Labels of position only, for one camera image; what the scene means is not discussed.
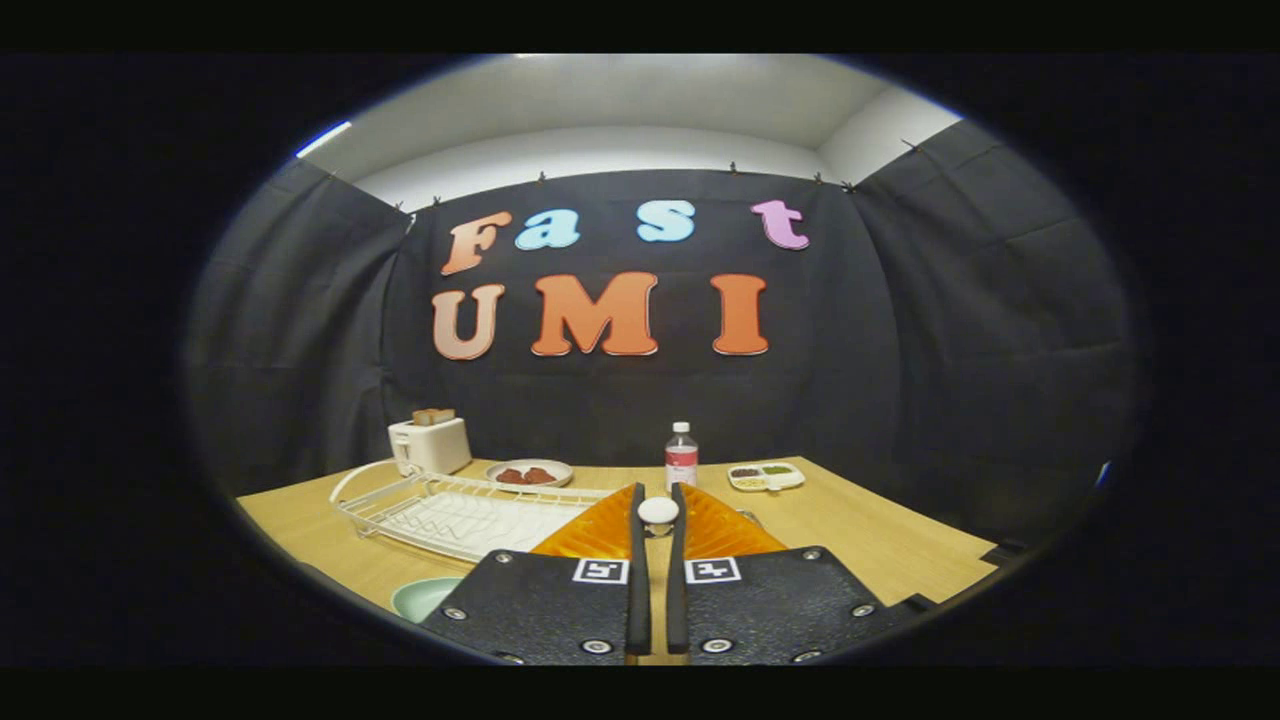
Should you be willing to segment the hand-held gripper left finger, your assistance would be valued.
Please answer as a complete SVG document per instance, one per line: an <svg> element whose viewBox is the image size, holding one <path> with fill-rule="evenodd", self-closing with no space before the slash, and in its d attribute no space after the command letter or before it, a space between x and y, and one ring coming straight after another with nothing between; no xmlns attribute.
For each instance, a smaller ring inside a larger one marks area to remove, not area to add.
<svg viewBox="0 0 1280 720"><path fill-rule="evenodd" d="M507 664L625 665L653 650L641 484L626 486L534 550L493 550L420 626Z"/></svg>

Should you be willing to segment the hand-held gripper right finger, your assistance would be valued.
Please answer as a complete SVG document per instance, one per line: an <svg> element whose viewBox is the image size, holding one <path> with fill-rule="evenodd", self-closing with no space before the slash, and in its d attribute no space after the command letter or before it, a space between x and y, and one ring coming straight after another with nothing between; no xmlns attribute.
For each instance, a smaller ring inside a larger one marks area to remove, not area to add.
<svg viewBox="0 0 1280 720"><path fill-rule="evenodd" d="M672 500L668 651L691 665L829 661L925 612L925 596L886 603L832 550L788 547L698 487Z"/></svg>

